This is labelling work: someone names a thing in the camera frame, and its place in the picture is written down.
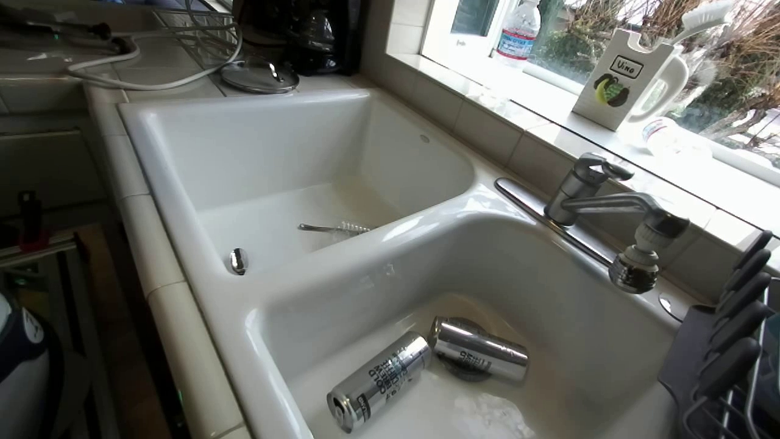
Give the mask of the black coffee machine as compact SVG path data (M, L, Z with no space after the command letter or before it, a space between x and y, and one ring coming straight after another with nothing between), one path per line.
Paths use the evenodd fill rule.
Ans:
M244 38L303 74L352 74L361 65L367 0L233 0Z

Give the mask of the white double ceramic sink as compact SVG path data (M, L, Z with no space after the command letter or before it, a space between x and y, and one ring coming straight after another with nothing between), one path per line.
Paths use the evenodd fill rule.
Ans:
M654 296L617 290L501 196L490 163L397 99L131 102L121 120L256 439L673 435L659 372L676 326ZM431 361L342 432L327 393L437 316L522 344L527 377L462 382Z

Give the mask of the metal spoon near drain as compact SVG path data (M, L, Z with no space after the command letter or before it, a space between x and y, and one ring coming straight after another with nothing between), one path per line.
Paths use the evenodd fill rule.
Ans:
M330 227L330 224L306 224L306 222L299 222L298 229L299 232L347 233L347 235L356 235L356 233L365 233L367 232L367 227Z

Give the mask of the silver can lying rear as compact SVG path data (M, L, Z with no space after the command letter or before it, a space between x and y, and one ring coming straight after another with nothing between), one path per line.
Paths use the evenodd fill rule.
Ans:
M461 316L437 316L431 322L431 348L451 363L515 382L522 382L528 371L528 354L522 344L495 335Z

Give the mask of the silver can lying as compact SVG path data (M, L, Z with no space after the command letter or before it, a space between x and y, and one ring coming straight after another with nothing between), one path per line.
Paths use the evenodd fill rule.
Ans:
M515 382L522 382L528 371L528 354L522 344L495 335L461 316L437 316L431 322L431 348L451 363Z
M406 331L337 382L327 393L327 406L338 429L354 434L370 422L421 376L428 359L428 340L416 331Z

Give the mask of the metal spoon at front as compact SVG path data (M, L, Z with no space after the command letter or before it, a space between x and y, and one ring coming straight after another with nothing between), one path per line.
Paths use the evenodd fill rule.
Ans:
M231 248L228 251L228 270L236 274L246 273L246 260L244 260L244 251L241 248Z

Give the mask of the silver can lying front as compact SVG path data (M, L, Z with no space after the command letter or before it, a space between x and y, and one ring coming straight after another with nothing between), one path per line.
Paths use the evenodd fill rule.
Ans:
M327 393L327 406L338 429L354 434L370 422L421 376L428 359L428 340L416 331L406 331L337 382Z

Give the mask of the glass pot lid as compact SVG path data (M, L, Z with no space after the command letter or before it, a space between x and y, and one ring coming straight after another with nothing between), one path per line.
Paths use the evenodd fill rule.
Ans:
M275 63L228 63L220 71L220 77L233 90L256 95L292 93L299 83L295 73Z

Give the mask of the plastic spray bottle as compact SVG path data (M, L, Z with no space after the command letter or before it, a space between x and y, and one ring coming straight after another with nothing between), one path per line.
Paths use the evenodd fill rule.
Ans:
M506 12L495 53L504 60L527 60L540 28L538 0L516 0Z

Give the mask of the chrome sink faucet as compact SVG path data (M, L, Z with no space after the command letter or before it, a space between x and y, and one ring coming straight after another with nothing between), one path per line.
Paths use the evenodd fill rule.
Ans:
M506 176L495 179L495 190L512 205L538 220L565 243L601 262L617 290L640 295L655 288L661 274L661 254L689 227L661 206L646 193L605 193L609 179L629 179L632 170L609 163L601 155L584 154L564 176L548 201L534 205L522 185ZM618 216L629 220L632 239L607 251L584 229L588 220Z

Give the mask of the white cardboard box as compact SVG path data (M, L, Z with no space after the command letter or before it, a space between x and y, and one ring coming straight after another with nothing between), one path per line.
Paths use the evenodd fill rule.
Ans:
M617 28L582 84L573 111L617 132L623 121L632 121L632 110L670 53L668 44L646 48L636 32Z

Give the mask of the black dish drying rack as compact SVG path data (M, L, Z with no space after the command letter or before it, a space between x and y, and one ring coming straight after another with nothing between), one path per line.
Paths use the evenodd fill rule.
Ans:
M661 368L673 439L778 439L778 274L771 232L733 262L715 305L692 305Z

